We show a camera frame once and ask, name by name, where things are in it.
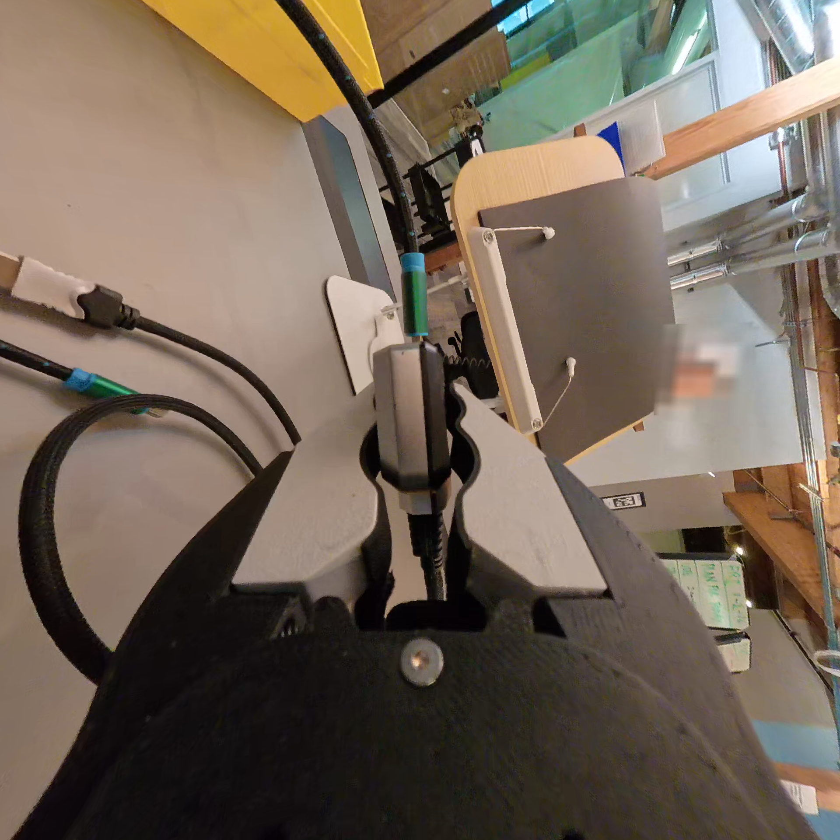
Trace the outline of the black floor pole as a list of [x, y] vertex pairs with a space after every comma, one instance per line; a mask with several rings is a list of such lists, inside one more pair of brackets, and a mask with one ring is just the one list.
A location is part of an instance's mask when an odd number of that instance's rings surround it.
[[457, 55], [459, 51], [468, 47], [491, 29], [496, 28], [509, 16], [525, 8], [528, 3], [528, 1], [504, 1], [493, 6], [489, 11], [478, 16], [440, 45], [418, 58], [409, 67], [400, 71], [394, 78], [388, 80], [383, 89], [369, 95], [370, 105], [373, 109], [377, 109], [383, 103], [394, 99], [396, 95], [411, 87], [416, 81]]

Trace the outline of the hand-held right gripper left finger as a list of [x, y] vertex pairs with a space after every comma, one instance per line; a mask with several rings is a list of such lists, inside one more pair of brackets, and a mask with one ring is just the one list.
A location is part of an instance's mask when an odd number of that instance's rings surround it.
[[390, 593], [392, 532], [376, 433], [375, 389], [306, 437], [290, 457], [234, 576], [236, 588], [300, 592], [310, 602]]

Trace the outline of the black equipment cart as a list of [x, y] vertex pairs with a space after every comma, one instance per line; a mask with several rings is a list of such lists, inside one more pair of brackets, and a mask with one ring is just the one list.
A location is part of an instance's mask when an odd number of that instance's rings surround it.
[[[427, 263], [433, 252], [455, 245], [456, 234], [449, 209], [450, 195], [455, 178], [466, 163], [486, 152], [484, 143], [485, 121], [479, 117], [470, 124], [455, 141], [447, 141], [444, 150], [430, 161], [413, 164], [403, 175], [413, 198], [410, 205], [413, 215], [419, 221], [418, 248], [425, 255]], [[435, 166], [447, 164], [454, 167], [446, 183], [438, 180]]]

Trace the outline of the metal air duct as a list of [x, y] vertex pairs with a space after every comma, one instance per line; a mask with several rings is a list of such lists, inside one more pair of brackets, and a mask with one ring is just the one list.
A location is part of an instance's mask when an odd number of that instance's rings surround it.
[[839, 57], [838, 1], [751, 1], [751, 6], [792, 74]]

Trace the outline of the wooden board white stand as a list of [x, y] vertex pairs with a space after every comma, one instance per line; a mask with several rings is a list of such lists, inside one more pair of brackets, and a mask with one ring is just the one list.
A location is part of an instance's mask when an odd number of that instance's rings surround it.
[[[645, 420], [675, 323], [655, 184], [591, 135], [474, 158], [449, 209], [513, 429], [572, 467]], [[420, 339], [384, 292], [340, 276], [325, 289], [360, 393], [376, 351]]]

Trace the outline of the yellow plastic bin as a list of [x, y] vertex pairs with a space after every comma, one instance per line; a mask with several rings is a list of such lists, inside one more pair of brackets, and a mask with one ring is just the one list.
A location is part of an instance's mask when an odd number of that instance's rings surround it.
[[[274, 1], [145, 4], [302, 123], [346, 104], [306, 40]], [[364, 93], [383, 79], [359, 1], [306, 1]]]

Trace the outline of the hdmi switch box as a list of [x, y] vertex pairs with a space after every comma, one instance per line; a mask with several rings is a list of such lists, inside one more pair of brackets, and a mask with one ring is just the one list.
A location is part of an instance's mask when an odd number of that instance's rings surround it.
[[452, 468], [442, 354], [427, 341], [373, 354], [374, 409], [381, 475], [411, 516], [441, 515]]

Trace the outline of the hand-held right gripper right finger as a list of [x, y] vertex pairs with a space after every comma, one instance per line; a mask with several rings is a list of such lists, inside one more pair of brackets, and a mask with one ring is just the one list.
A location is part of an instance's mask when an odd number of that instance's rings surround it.
[[601, 570], [545, 455], [464, 385], [449, 387], [461, 487], [453, 586], [476, 599], [600, 596]]

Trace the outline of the handwritten whiteboard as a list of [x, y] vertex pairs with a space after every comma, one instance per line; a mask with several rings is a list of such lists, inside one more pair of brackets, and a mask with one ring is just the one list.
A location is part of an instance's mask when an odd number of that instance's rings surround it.
[[710, 629], [746, 631], [750, 626], [749, 599], [743, 564], [736, 555], [723, 560], [659, 555], [668, 572]]

